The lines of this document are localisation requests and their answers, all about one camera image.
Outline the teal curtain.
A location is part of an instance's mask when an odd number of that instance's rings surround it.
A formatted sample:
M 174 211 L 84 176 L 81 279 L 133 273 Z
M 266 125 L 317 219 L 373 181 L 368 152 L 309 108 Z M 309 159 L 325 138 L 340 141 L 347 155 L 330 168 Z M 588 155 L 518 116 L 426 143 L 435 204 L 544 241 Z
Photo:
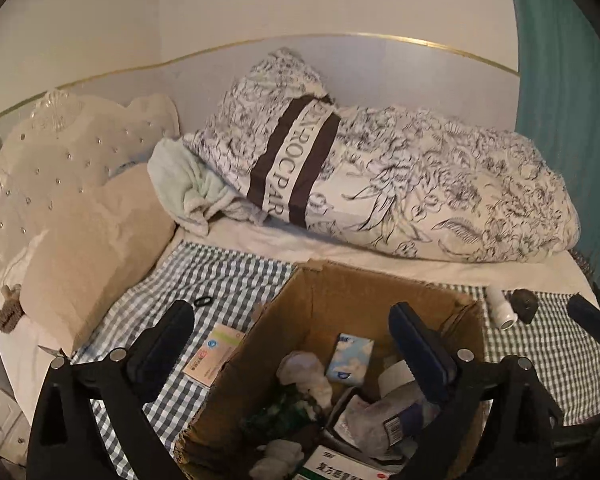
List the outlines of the teal curtain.
M 600 38 L 573 0 L 513 0 L 520 88 L 516 129 L 565 178 L 578 251 L 600 286 Z

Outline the beige pillow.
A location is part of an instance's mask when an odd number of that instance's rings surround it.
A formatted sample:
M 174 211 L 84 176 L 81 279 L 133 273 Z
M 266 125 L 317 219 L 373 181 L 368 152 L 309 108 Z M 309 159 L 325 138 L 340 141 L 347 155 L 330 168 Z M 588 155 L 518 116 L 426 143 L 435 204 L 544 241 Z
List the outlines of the beige pillow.
M 174 229 L 145 164 L 79 197 L 65 197 L 24 276 L 24 313 L 71 356 L 152 269 Z

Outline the green snack bag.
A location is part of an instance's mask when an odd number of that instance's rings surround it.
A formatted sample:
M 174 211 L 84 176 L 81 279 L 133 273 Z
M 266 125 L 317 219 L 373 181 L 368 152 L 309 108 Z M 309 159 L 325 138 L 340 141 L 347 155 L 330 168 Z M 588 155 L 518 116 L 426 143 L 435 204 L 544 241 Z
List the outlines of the green snack bag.
M 324 420 L 325 412 L 313 396 L 288 386 L 275 390 L 245 417 L 240 422 L 240 430 L 258 442 L 268 442 L 292 437 Z

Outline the mint green towel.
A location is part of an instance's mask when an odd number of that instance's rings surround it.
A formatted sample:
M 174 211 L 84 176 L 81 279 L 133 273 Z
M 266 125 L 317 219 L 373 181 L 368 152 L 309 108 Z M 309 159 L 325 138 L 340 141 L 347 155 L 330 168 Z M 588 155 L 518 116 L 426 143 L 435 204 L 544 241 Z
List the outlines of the mint green towel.
M 160 140 L 147 171 L 163 209 L 189 233 L 207 236 L 218 214 L 254 224 L 266 219 L 264 211 L 226 184 L 181 140 Z

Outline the brown cardboard box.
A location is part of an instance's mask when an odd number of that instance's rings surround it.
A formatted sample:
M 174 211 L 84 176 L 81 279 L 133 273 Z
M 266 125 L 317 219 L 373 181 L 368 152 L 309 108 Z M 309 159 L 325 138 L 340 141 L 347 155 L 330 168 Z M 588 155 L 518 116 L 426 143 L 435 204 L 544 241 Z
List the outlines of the brown cardboard box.
M 407 302 L 448 350 L 467 348 L 476 358 L 484 357 L 482 307 L 471 296 L 328 261 L 303 263 L 260 309 L 201 409 L 176 440 L 174 457 L 186 477 L 247 478 L 257 445 L 247 439 L 242 422 L 263 404 L 280 361 L 290 352 L 312 352 L 327 364 L 339 334 L 372 340 L 362 390 L 378 399 L 385 360 L 400 354 L 388 327 L 389 311 L 398 302 Z

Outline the floral quilt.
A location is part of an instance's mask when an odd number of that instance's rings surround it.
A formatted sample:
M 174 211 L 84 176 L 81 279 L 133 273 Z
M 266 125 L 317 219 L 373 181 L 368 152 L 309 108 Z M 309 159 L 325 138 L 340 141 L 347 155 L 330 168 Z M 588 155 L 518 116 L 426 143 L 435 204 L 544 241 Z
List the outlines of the floral quilt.
M 386 255 L 535 262 L 580 236 L 564 178 L 525 136 L 424 108 L 340 106 L 286 48 L 184 142 L 268 216 Z

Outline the white sock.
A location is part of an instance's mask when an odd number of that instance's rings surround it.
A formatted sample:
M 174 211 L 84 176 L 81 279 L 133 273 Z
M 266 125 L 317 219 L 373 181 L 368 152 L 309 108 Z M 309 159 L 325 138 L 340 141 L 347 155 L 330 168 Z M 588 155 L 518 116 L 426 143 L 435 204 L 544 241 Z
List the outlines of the white sock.
M 293 351 L 279 363 L 276 377 L 283 386 L 295 385 L 325 412 L 332 409 L 332 385 L 322 362 L 312 352 Z

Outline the cream tufted headboard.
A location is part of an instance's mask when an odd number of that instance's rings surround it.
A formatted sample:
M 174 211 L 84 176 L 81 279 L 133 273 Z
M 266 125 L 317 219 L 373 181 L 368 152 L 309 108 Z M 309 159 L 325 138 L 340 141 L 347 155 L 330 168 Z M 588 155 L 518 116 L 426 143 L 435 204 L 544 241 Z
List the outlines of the cream tufted headboard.
M 100 96 L 48 92 L 12 128 L 0 151 L 0 272 L 47 228 L 58 200 L 103 185 L 180 134 L 164 94 L 122 105 Z

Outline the black square device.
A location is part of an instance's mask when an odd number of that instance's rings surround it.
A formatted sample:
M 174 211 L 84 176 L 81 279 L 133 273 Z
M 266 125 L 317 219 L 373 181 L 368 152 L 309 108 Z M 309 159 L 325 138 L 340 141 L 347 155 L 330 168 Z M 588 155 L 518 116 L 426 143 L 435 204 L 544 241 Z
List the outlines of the black square device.
M 539 299 L 534 292 L 528 289 L 515 289 L 509 295 L 509 303 L 521 323 L 532 323 L 539 307 Z

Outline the blue tissue pack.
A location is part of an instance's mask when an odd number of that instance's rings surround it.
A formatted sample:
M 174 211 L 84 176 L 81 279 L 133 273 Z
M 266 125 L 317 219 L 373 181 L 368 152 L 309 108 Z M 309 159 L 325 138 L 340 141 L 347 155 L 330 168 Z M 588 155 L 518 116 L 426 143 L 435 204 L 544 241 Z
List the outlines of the blue tissue pack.
M 373 339 L 341 333 L 336 342 L 326 377 L 330 382 L 361 387 L 370 365 Z

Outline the pink white medicine box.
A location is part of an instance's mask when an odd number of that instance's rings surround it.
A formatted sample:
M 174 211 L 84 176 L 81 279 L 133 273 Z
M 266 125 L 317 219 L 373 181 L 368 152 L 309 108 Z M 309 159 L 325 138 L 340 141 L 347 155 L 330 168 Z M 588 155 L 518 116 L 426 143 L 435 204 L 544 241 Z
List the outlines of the pink white medicine box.
M 210 388 L 244 337 L 245 333 L 240 330 L 216 324 L 208 338 L 184 366 L 184 374 L 201 387 Z

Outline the clear cotton swab jar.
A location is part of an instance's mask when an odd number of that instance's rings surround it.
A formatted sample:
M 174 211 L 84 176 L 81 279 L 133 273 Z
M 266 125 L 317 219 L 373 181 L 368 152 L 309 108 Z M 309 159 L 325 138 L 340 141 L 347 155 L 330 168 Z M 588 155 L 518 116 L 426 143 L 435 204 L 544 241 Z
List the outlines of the clear cotton swab jar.
M 379 457 L 405 439 L 416 439 L 440 413 L 416 382 L 387 393 L 380 400 L 344 411 L 346 435 L 370 457 Z

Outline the white nightstand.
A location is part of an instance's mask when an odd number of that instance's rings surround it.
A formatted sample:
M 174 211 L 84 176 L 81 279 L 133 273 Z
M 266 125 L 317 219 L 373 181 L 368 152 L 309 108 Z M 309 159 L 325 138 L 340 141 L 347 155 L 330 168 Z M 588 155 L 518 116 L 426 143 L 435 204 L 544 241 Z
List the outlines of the white nightstand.
M 0 357 L 0 459 L 13 474 L 27 465 L 30 425 L 15 400 Z

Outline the white bed sheet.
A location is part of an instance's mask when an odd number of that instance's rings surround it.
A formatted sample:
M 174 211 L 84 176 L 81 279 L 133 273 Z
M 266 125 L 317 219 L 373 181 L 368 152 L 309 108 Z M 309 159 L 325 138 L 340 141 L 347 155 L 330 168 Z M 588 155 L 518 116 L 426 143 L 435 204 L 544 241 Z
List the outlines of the white bed sheet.
M 29 261 L 48 227 L 30 240 L 0 272 L 1 283 L 20 282 L 27 273 Z M 356 268 L 382 272 L 438 284 L 486 286 L 498 285 L 506 290 L 528 288 L 535 292 L 571 294 L 580 292 L 588 300 L 595 298 L 593 289 L 569 252 L 560 252 L 537 263 L 458 263 L 449 261 L 392 258 L 378 252 L 326 240 L 290 226 L 255 226 L 249 222 L 221 219 L 213 222 L 211 233 L 201 238 L 174 229 L 173 236 L 158 261 L 163 261 L 181 241 L 235 249 L 247 254 L 287 262 L 328 260 Z M 47 342 L 54 342 L 42 326 L 38 329 Z

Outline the green white medicine box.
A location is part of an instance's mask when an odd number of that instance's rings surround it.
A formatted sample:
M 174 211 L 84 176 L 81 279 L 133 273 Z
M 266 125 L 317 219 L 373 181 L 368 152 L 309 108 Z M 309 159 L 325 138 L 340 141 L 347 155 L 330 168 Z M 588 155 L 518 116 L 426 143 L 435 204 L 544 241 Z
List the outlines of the green white medicine box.
M 403 464 L 382 466 L 360 462 L 355 458 L 319 445 L 297 469 L 294 479 L 389 479 L 393 474 L 398 474 L 402 468 Z

